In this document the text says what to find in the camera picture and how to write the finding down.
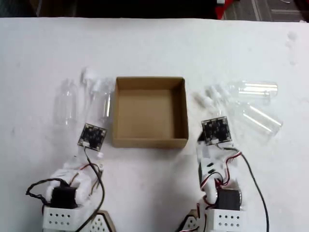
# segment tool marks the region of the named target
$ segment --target black cable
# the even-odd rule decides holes
[[[218,174],[220,177],[221,177],[221,183],[223,183],[223,176],[221,175],[221,173],[219,173],[219,172],[213,172],[213,173],[211,173],[210,174],[210,176],[212,176],[213,174]]]
[[[41,200],[43,205],[50,205],[50,203],[48,203],[47,200],[41,194],[36,195],[36,194],[31,193],[30,191],[31,191],[31,189],[33,189],[37,185],[40,185],[40,184],[43,184],[43,183],[49,182],[49,181],[54,181],[54,180],[59,181],[61,186],[66,186],[66,187],[69,186],[69,184],[66,181],[64,181],[63,179],[60,179],[60,178],[50,178],[50,179],[46,179],[46,180],[40,180],[37,183],[30,185],[30,187],[26,191],[26,195],[29,195],[30,197]]]
[[[261,199],[262,199],[263,206],[264,206],[264,210],[265,210],[265,215],[266,215],[266,231],[269,232],[269,217],[268,217],[268,211],[267,211],[267,207],[266,207],[266,203],[265,203],[263,194],[262,194],[262,192],[261,192],[261,190],[260,190],[260,188],[259,188],[259,186],[258,186],[258,184],[257,184],[257,182],[256,182],[256,180],[255,180],[255,177],[254,177],[254,175],[253,175],[253,173],[252,173],[252,170],[251,170],[251,167],[250,167],[249,162],[247,161],[246,157],[245,157],[243,154],[241,154],[241,156],[243,157],[243,159],[245,160],[245,162],[246,162],[246,164],[247,164],[247,166],[248,166],[250,175],[251,175],[251,177],[252,177],[252,179],[253,179],[253,181],[254,181],[254,184],[255,184],[255,186],[256,186],[256,188],[257,188],[257,191],[259,192],[260,197],[261,197]]]
[[[100,174],[96,171],[96,168],[95,166],[93,165],[93,163],[90,161],[87,153],[86,153],[86,147],[84,148],[84,152],[85,152],[85,155],[87,157],[87,161],[89,162],[89,165],[90,167],[93,169],[93,171],[96,173],[97,175],[97,178],[98,178],[98,181],[102,187],[102,199],[101,199],[101,202],[99,203],[98,207],[95,209],[95,211],[89,216],[89,218],[75,231],[75,232],[79,232],[81,231],[87,224],[89,221],[91,221],[98,213],[98,211],[100,210],[102,204],[103,204],[103,201],[104,201],[104,197],[105,197],[105,190],[104,190],[104,186],[103,186],[103,182],[100,178]]]
[[[96,166],[98,168],[98,172],[100,171],[100,168],[98,167],[98,165],[96,163],[92,163],[94,166]],[[84,167],[82,167],[80,170],[85,169],[86,167],[90,166],[90,164],[85,165]]]
[[[205,232],[206,230],[206,224],[207,224],[207,215],[205,214],[205,225],[204,225],[203,232]]]
[[[224,150],[233,150],[233,151],[239,152],[239,150],[236,149],[236,148],[234,148],[234,147],[219,147],[218,145],[217,145],[217,147],[220,148],[220,149],[224,149]],[[252,172],[252,169],[251,169],[251,166],[250,166],[248,160],[247,160],[246,157],[243,155],[243,153],[241,153],[241,156],[242,156],[242,158],[245,160],[246,165],[248,166],[250,175],[251,175],[251,177],[252,177],[252,179],[253,179],[253,181],[254,181],[254,184],[255,184],[255,186],[256,186],[256,188],[257,188],[257,191],[259,192],[260,197],[261,197],[261,199],[262,199],[263,206],[264,206],[264,210],[265,210],[265,216],[266,216],[266,232],[269,232],[269,216],[268,216],[268,210],[267,210],[267,207],[266,207],[266,203],[265,203],[263,194],[262,194],[262,192],[261,192],[261,190],[260,190],[260,188],[259,188],[259,186],[258,186],[258,184],[257,184],[257,182],[256,182],[256,180],[255,180],[255,177],[254,177],[254,175],[253,175],[253,172]]]

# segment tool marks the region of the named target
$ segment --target red wire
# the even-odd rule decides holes
[[[86,164],[84,167],[81,167],[79,170],[85,169],[88,166],[90,166],[90,164]]]
[[[226,180],[226,182],[223,183],[223,182],[221,182],[220,180],[216,180],[216,179],[215,179],[216,187],[219,188],[220,186],[226,186],[226,185],[228,184],[228,182],[230,181],[230,171],[229,171],[229,168],[228,168],[227,163],[228,163],[228,161],[229,161],[230,159],[234,159],[234,158],[240,156],[241,154],[242,154],[241,151],[239,151],[239,152],[237,152],[235,155],[230,156],[229,158],[226,159],[225,165],[226,165],[226,172],[227,172],[227,180]],[[206,182],[207,182],[207,180],[209,179],[209,177],[210,177],[211,175],[212,175],[212,174],[208,175],[208,176],[205,178],[205,180],[203,180],[203,182],[200,184],[200,188],[201,188],[201,189],[203,189],[203,188],[205,187]],[[209,203],[209,202],[206,200],[206,197],[207,197],[206,195],[203,197],[204,202],[205,202],[207,205],[209,205],[209,206],[214,206],[214,204],[211,204],[211,203]]]
[[[225,183],[222,183],[221,185],[226,186],[226,185],[228,184],[228,182],[230,181],[230,171],[229,171],[228,165],[227,165],[228,161],[229,161],[230,159],[234,159],[234,158],[240,156],[241,154],[242,154],[241,151],[239,151],[236,155],[231,156],[231,157],[229,157],[229,158],[226,159],[225,165],[226,165],[226,172],[227,172],[227,181],[226,181]]]
[[[197,203],[197,216],[198,216],[198,218],[200,218],[200,214],[199,214],[199,203]]]

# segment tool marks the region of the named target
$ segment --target brown cardboard box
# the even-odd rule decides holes
[[[188,116],[182,77],[118,77],[113,102],[115,147],[186,145]]]

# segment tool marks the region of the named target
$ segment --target gray floor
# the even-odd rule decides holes
[[[299,22],[309,18],[304,0],[240,0],[224,14],[226,20]]]

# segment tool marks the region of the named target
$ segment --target wire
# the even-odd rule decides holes
[[[203,232],[205,232],[206,224],[207,224],[207,215],[205,214],[205,224],[204,224]]]
[[[192,231],[197,231],[198,229],[199,229],[199,226],[194,228],[194,229],[182,230],[182,231],[179,231],[179,232],[192,232]]]
[[[209,177],[211,177],[214,174],[218,174],[221,177],[221,183],[223,183],[223,176],[219,173],[219,172],[213,172],[210,175],[208,175],[200,184],[200,188],[203,189],[206,185],[207,180],[209,179]]]
[[[264,207],[264,210],[265,210],[265,216],[266,216],[266,232],[269,232],[269,216],[268,216],[268,210],[267,210],[267,207],[266,207],[265,199],[264,199],[263,194],[262,194],[262,192],[261,192],[261,190],[260,190],[260,188],[259,188],[259,186],[258,186],[258,184],[257,184],[257,182],[256,182],[256,179],[255,179],[255,177],[254,177],[254,175],[253,175],[253,172],[252,172],[252,169],[251,169],[251,166],[250,166],[248,160],[246,159],[246,157],[244,156],[244,154],[243,154],[242,152],[240,152],[240,151],[239,151],[238,149],[236,149],[236,148],[233,148],[233,147],[219,147],[219,148],[220,148],[220,149],[224,149],[224,150],[234,150],[234,151],[237,151],[238,153],[240,153],[239,156],[242,156],[242,158],[245,160],[246,165],[248,166],[250,175],[251,175],[251,177],[252,177],[252,179],[253,179],[253,181],[254,181],[254,184],[255,184],[255,186],[256,186],[256,189],[257,189],[257,191],[258,191],[259,194],[260,194],[260,197],[261,197],[261,200],[262,200],[262,203],[263,203],[263,207]]]
[[[221,147],[219,146],[219,144],[215,144],[215,146],[216,146],[217,148],[219,148],[220,150],[223,150],[223,148],[221,148]]]
[[[98,165],[97,165],[96,163],[92,163],[92,164],[93,164],[94,166],[96,166],[96,167],[98,168],[98,172],[100,172],[100,168],[98,167]],[[83,170],[83,169],[85,169],[85,168],[88,167],[88,166],[90,166],[90,164],[86,164],[84,167],[80,168],[80,170]],[[75,178],[76,178],[77,176],[78,176],[78,173],[76,173],[76,174],[73,176],[72,180],[71,180],[70,183],[69,183],[70,186],[72,185],[73,181],[75,180]]]
[[[30,191],[37,185],[40,185],[40,184],[43,184],[43,183],[46,183],[46,182],[50,182],[50,181],[54,181],[54,180],[59,181],[61,186],[69,187],[69,184],[66,181],[64,181],[63,179],[49,178],[49,179],[46,179],[46,180],[40,180],[37,183],[30,185],[30,187],[26,191],[26,195],[29,195],[30,197],[41,200],[43,205],[50,205],[50,203],[48,203],[47,200],[41,194],[36,195],[36,194],[31,193]]]
[[[92,163],[92,164],[98,168],[98,172],[99,172],[99,171],[100,171],[99,166],[98,166],[96,163]],[[88,164],[86,164],[84,167],[81,167],[79,170],[83,170],[83,169],[85,169],[85,168],[86,168],[86,167],[88,167],[88,166],[90,166],[90,164],[89,164],[89,163],[88,163]]]
[[[242,154],[242,152],[238,151],[235,155],[226,159],[225,165],[226,165],[227,180],[224,183],[222,182],[222,185],[224,185],[224,186],[227,185],[230,181],[230,178],[231,178],[230,177],[230,170],[229,170],[228,165],[227,165],[228,161],[240,156],[241,154]]]
[[[209,202],[207,201],[207,199],[206,199],[206,198],[207,198],[207,195],[203,196],[202,198],[203,198],[203,201],[204,201],[209,207],[213,207],[213,206],[216,205],[216,203],[211,204],[211,203],[209,203]]]
[[[95,168],[94,164],[90,161],[90,159],[89,159],[89,157],[88,157],[88,155],[86,153],[86,147],[84,148],[84,152],[85,152],[85,155],[87,157],[87,161],[89,162],[90,167],[96,173],[98,181],[101,184],[101,187],[102,187],[102,198],[101,198],[100,203],[98,204],[98,207],[95,209],[95,211],[89,216],[89,218],[75,232],[81,231],[88,224],[88,222],[90,222],[97,215],[98,211],[100,210],[100,208],[101,208],[101,206],[103,204],[104,197],[105,197],[104,185],[103,185],[103,182],[102,182],[102,180],[100,178],[100,174],[96,171],[96,168]]]
[[[103,174],[103,172],[101,172],[101,171],[99,171],[99,175],[100,175],[100,178],[102,178],[102,174]],[[97,184],[97,188],[98,188],[98,186],[100,185],[100,183],[99,183],[99,181],[98,180],[96,180],[95,181],[95,183],[93,184],[93,186],[92,186],[92,188],[91,188],[91,195],[92,195],[92,193],[93,193],[93,189],[95,188],[95,185]]]
[[[259,186],[258,186],[258,184],[257,184],[257,182],[256,182],[256,180],[255,180],[255,177],[254,177],[254,175],[253,175],[253,172],[252,172],[252,169],[251,169],[251,167],[250,167],[250,164],[249,164],[248,160],[246,159],[246,157],[245,157],[243,154],[241,154],[241,156],[242,156],[242,158],[245,160],[245,162],[246,162],[246,164],[247,164],[247,166],[248,166],[250,175],[251,175],[251,177],[252,177],[252,179],[253,179],[253,181],[254,181],[254,184],[255,184],[255,186],[256,186],[256,188],[257,188],[257,191],[259,192],[260,197],[261,197],[261,199],[262,199],[263,206],[264,206],[264,210],[265,210],[265,216],[266,216],[266,231],[269,232],[269,216],[268,216],[268,210],[267,210],[267,207],[266,207],[266,203],[265,203],[263,194],[262,194],[262,192],[261,192],[261,190],[260,190],[260,188],[259,188]]]
[[[199,203],[197,203],[197,217],[200,218],[200,214],[199,214]]]
[[[76,178],[77,176],[78,176],[78,173],[76,173],[76,174],[73,176],[72,180],[71,180],[70,183],[69,183],[70,186],[72,185],[73,181],[75,180],[75,178]]]

